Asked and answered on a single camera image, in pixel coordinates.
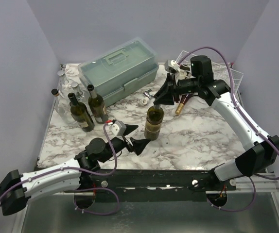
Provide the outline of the green bottle silver foil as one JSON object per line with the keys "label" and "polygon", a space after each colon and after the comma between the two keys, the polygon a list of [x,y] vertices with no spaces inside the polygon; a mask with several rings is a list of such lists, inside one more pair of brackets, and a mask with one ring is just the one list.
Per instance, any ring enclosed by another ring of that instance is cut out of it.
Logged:
{"label": "green bottle silver foil", "polygon": [[160,105],[151,106],[146,115],[144,136],[152,141],[157,140],[164,118],[164,111]]}

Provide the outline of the dark green bottle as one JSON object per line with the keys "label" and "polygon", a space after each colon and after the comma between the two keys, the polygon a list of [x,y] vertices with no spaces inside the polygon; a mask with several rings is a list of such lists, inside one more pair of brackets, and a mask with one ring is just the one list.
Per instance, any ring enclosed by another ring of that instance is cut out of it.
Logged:
{"label": "dark green bottle", "polygon": [[103,97],[97,94],[92,84],[87,86],[87,90],[90,94],[88,105],[96,122],[98,124],[105,124],[108,121],[108,114]]}

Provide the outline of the green bottle black neck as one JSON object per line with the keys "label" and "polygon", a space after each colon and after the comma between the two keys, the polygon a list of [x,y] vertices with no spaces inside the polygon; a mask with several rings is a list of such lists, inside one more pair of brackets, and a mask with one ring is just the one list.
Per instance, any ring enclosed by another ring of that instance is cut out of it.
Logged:
{"label": "green bottle black neck", "polygon": [[71,116],[78,123],[79,127],[84,132],[94,130],[95,124],[87,110],[86,105],[78,101],[74,93],[69,93],[68,98],[70,100]]}

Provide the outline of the clear bottle white label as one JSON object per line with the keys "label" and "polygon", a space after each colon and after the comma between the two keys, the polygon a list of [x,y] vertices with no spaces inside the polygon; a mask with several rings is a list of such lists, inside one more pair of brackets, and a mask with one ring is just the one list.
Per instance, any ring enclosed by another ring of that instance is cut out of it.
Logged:
{"label": "clear bottle white label", "polygon": [[62,98],[59,91],[55,88],[51,90],[51,94],[55,98],[54,109],[57,114],[62,118],[62,120],[70,125],[76,125],[76,121],[73,119],[71,112],[70,112],[70,103],[68,100]]}

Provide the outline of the clear bottle silver cap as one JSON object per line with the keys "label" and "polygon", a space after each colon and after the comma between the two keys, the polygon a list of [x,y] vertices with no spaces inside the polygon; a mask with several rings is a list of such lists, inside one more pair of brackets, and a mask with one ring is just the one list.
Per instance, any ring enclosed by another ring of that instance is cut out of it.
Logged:
{"label": "clear bottle silver cap", "polygon": [[71,87],[73,89],[73,92],[74,92],[77,100],[80,102],[85,102],[86,96],[85,96],[83,90],[81,90],[79,84],[77,82],[72,82]]}

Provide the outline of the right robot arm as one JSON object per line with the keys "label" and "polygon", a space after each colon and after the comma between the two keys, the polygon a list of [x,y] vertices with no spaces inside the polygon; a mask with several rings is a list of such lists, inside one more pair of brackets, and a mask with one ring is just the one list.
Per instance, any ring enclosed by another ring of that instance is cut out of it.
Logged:
{"label": "right robot arm", "polygon": [[279,137],[270,136],[247,114],[231,96],[231,88],[224,80],[214,78],[211,60],[204,55],[191,58],[190,67],[175,60],[164,64],[165,83],[155,94],[155,105],[173,105],[186,94],[196,93],[215,109],[238,136],[245,152],[236,159],[212,169],[208,186],[219,190],[226,180],[247,176],[272,165],[279,150]]}

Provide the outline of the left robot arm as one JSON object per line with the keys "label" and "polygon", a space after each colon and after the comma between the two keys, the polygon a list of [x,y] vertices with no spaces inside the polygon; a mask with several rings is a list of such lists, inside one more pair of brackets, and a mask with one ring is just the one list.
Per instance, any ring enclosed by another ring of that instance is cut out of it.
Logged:
{"label": "left robot arm", "polygon": [[92,139],[85,149],[72,159],[34,172],[10,171],[0,183],[2,214],[15,214],[36,199],[63,191],[96,193],[104,190],[114,194],[114,191],[107,187],[97,187],[91,176],[112,175],[118,166],[118,152],[127,149],[140,155],[151,140],[126,138],[138,128],[137,125],[125,125],[121,121],[113,120],[105,123],[104,127],[107,126],[113,129],[113,138],[109,138],[104,131],[106,139]]}

